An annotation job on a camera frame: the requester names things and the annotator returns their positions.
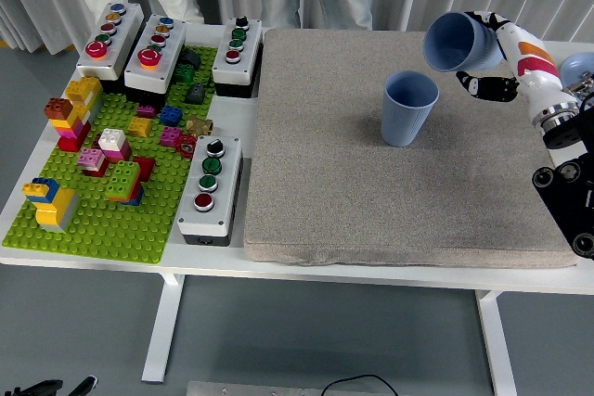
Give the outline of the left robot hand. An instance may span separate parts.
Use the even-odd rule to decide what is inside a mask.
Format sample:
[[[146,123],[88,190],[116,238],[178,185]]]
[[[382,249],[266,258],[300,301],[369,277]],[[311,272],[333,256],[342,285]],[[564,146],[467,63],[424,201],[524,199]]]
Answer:
[[[70,393],[70,396],[87,395],[92,391],[98,383],[98,378],[95,376],[86,377],[78,384]],[[5,396],[56,396],[58,391],[63,387],[61,379],[48,379],[38,382],[28,388],[15,387],[13,390],[4,392]]]

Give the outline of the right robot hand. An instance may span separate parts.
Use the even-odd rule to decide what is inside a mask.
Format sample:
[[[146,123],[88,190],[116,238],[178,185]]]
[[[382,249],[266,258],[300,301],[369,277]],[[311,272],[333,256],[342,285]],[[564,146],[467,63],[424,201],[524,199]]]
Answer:
[[[532,124],[544,131],[578,114],[577,100],[563,91],[560,75],[540,39],[494,12],[468,11],[466,15],[496,36],[512,73],[510,78],[477,78],[466,71],[457,72],[458,81],[471,96],[496,102],[522,96]]]

